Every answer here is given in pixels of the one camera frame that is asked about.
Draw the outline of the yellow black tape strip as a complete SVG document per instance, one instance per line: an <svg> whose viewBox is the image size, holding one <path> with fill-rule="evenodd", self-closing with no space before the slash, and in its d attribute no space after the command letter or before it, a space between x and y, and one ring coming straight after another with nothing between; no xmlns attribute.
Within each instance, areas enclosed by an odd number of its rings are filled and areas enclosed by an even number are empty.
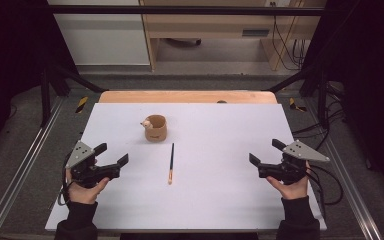
<svg viewBox="0 0 384 240"><path fill-rule="evenodd" d="M79 100L78 106L75 110L75 113L81 113L87 103L88 97L84 96Z"/></svg>
<svg viewBox="0 0 384 240"><path fill-rule="evenodd" d="M307 108L306 107L302 107L302 106L298 106L296 104L294 98L289 98L289 106L290 106L290 109L297 110L297 111L300 111L300 112L307 112Z"/></svg>

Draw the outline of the wooden table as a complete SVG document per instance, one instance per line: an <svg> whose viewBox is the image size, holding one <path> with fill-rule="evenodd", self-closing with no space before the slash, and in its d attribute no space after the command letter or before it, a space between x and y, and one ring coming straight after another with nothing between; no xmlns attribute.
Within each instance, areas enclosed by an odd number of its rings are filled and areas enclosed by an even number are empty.
<svg viewBox="0 0 384 240"><path fill-rule="evenodd" d="M214 90L133 90L105 91L99 103L251 103L277 104L277 99L268 91Z"/></svg>

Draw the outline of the light wooden desk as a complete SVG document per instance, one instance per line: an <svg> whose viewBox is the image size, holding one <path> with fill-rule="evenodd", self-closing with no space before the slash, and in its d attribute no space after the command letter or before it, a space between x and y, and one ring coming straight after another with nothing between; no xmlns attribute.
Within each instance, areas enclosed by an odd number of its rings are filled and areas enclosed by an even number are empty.
<svg viewBox="0 0 384 240"><path fill-rule="evenodd" d="M228 6L323 8L327 0L139 0L142 6ZM156 39L257 39L276 71L292 54L295 40L311 40L318 16L151 15L143 16L146 35ZM267 37L243 37L244 29L269 29Z"/></svg>

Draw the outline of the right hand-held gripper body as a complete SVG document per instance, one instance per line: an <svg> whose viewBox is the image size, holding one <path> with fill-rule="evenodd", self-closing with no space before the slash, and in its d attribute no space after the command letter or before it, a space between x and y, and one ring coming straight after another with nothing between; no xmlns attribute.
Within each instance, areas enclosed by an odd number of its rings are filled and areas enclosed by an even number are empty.
<svg viewBox="0 0 384 240"><path fill-rule="evenodd" d="M257 167L260 178L271 176L285 185L290 185L298 182L306 175L307 161L330 161L327 156L299 140L286 145L286 148L281 152L282 159L279 164L265 164L261 162L259 167Z"/></svg>

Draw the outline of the white cabinet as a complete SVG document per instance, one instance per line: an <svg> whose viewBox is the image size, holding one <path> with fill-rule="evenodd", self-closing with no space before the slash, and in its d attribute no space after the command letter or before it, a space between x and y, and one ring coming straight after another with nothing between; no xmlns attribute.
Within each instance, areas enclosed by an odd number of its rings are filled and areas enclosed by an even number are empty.
<svg viewBox="0 0 384 240"><path fill-rule="evenodd" d="M55 14L78 66L149 65L140 14Z"/></svg>

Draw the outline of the black metal stand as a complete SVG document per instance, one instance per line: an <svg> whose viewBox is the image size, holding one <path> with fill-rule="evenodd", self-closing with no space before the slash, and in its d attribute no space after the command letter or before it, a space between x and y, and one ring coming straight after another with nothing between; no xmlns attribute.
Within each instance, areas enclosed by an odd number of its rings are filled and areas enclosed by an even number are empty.
<svg viewBox="0 0 384 240"><path fill-rule="evenodd" d="M277 93L283 88L303 80L299 93L303 97L311 96L315 91L318 92L317 100L317 120L324 129L328 128L328 119L326 113L326 96L328 88L327 74L322 66L311 64L300 70L296 74L288 77L286 80L268 88L269 92Z"/></svg>
<svg viewBox="0 0 384 240"><path fill-rule="evenodd" d="M52 87L58 96L67 96L71 91L66 82L67 79L74 80L76 83L95 93L105 92L104 88L87 81L78 73L69 71L59 65L46 66L41 73L42 127L44 127L51 118L49 87Z"/></svg>

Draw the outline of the makeup brush with gold ferrule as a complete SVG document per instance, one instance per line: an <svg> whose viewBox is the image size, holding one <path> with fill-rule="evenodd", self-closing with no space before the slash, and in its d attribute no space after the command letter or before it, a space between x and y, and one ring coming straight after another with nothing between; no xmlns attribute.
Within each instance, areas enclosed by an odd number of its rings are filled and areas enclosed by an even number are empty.
<svg viewBox="0 0 384 240"><path fill-rule="evenodd" d="M169 166L169 175L168 175L168 184L171 185L173 182L173 166L174 166L174 150L175 143L171 145L171 155L170 155L170 166Z"/></svg>

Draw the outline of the black horizontal frame bar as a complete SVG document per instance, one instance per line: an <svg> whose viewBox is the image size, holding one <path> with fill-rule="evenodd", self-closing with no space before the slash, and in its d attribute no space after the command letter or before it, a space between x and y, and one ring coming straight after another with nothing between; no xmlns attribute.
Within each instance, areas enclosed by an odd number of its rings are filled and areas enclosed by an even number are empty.
<svg viewBox="0 0 384 240"><path fill-rule="evenodd" d="M322 16L326 13L324 8L226 6L49 5L44 9L54 14Z"/></svg>

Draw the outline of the black curtain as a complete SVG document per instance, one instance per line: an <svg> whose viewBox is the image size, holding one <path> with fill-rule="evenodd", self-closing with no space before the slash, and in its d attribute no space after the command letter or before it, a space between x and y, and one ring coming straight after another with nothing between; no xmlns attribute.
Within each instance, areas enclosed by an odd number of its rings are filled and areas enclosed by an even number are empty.
<svg viewBox="0 0 384 240"><path fill-rule="evenodd" d="M384 175L384 0L327 0L325 8L339 13L320 19L305 64L315 62L341 28L324 71L329 80L344 85L346 113L364 151Z"/></svg>
<svg viewBox="0 0 384 240"><path fill-rule="evenodd" d="M40 84L43 69L56 63L77 68L53 14L39 8L48 0L0 0L0 131L11 99Z"/></svg>

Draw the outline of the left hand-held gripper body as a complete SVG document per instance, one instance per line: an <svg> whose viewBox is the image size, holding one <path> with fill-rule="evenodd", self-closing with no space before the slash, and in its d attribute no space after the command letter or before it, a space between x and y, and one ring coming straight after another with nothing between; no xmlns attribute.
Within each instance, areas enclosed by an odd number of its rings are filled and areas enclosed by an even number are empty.
<svg viewBox="0 0 384 240"><path fill-rule="evenodd" d="M66 169L71 170L72 180L84 188L93 188L102 179L112 180L120 176L121 167L117 164L98 166L94 148L78 141L71 151Z"/></svg>

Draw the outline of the person's right hand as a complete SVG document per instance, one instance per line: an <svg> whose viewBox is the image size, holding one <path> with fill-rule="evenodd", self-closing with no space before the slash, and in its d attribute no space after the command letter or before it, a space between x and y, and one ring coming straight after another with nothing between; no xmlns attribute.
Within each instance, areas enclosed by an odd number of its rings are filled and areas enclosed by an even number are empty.
<svg viewBox="0 0 384 240"><path fill-rule="evenodd" d="M290 185L284 185L271 176L268 176L266 180L273 188L275 188L281 194L283 199L294 200L308 196L309 179L307 175L305 175L298 182L295 182Z"/></svg>

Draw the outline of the white board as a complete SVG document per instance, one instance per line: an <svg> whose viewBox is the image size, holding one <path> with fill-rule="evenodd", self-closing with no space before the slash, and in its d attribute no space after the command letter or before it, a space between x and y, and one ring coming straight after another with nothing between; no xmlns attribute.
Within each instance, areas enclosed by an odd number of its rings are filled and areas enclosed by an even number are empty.
<svg viewBox="0 0 384 240"><path fill-rule="evenodd" d="M150 115L167 121L162 142L145 138ZM258 232L284 217L280 195L249 162L252 153L277 164L278 139L293 141L279 104L94 105L82 140L95 147L101 165L125 154L129 162L98 197L95 225L115 232ZM175 143L173 182L168 184Z"/></svg>

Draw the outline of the tan bear ceramic cup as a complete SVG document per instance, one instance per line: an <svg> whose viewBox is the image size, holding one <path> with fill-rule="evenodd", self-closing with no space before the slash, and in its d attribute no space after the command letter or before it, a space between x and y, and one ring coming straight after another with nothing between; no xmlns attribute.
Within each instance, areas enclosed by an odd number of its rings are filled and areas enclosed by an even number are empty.
<svg viewBox="0 0 384 240"><path fill-rule="evenodd" d="M162 142L167 137L167 121L162 115L150 115L141 125L145 129L145 138L150 142Z"/></svg>

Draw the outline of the aluminium rail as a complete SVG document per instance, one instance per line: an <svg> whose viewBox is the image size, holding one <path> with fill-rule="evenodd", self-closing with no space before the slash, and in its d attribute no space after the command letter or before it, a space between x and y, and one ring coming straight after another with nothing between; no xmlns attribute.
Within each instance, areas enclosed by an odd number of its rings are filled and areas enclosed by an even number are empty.
<svg viewBox="0 0 384 240"><path fill-rule="evenodd" d="M64 102L64 97L55 98L49 118L45 121L45 124L39 128L38 133L36 134L32 144L30 145L17 171L11 179L10 184L3 194L0 200L0 228L11 210L28 174L30 173L30 170L34 165Z"/></svg>
<svg viewBox="0 0 384 240"><path fill-rule="evenodd" d="M315 125L313 130L305 133L305 142L330 158L328 163L317 163L320 169L316 170L321 176L325 201L332 202L332 205L320 204L327 226L322 235L336 240L383 240L352 174L344 164L345 158L333 140L335 127L344 117L340 104L328 101L328 129L324 129L317 120L316 101L305 98L304 103L308 107L310 123Z"/></svg>

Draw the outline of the person's left hand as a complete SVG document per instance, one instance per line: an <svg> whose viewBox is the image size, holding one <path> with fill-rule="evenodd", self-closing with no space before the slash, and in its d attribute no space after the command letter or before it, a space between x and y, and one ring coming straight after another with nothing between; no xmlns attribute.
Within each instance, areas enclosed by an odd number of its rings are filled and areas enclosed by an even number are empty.
<svg viewBox="0 0 384 240"><path fill-rule="evenodd" d="M65 173L68 184L68 195L71 202L93 205L96 202L98 195L109 183L109 179L104 178L93 188L84 188L72 180L70 169L66 169Z"/></svg>

